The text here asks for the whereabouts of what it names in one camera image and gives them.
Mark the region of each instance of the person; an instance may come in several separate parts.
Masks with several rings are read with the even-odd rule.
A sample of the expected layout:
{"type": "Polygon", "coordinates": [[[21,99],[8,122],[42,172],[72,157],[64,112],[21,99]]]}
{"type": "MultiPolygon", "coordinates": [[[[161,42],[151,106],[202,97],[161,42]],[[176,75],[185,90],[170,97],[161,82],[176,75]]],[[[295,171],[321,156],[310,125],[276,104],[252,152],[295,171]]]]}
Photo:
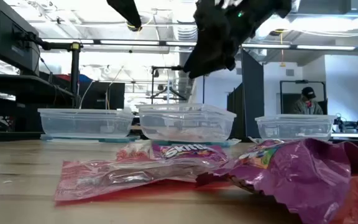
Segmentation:
{"type": "Polygon", "coordinates": [[[308,86],[302,89],[301,98],[293,105],[294,114],[323,114],[320,105],[312,100],[316,94],[312,87],[308,86]]]}

